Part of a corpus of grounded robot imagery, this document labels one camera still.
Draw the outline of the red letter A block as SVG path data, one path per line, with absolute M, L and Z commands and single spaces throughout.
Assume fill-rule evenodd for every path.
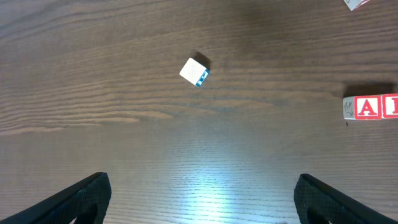
M 351 120 L 382 119 L 381 95 L 343 98 L 343 117 Z

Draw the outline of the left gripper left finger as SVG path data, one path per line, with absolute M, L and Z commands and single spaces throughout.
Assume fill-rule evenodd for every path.
M 97 172 L 1 223 L 102 224 L 111 199 L 109 177 Z

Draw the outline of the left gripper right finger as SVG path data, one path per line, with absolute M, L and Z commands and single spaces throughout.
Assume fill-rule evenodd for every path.
M 294 203 L 304 224 L 397 224 L 310 174 L 300 175 Z

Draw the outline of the red letter I block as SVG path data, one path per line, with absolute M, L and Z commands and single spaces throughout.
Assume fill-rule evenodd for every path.
M 397 119 L 398 118 L 398 94 L 382 95 L 382 118 Z

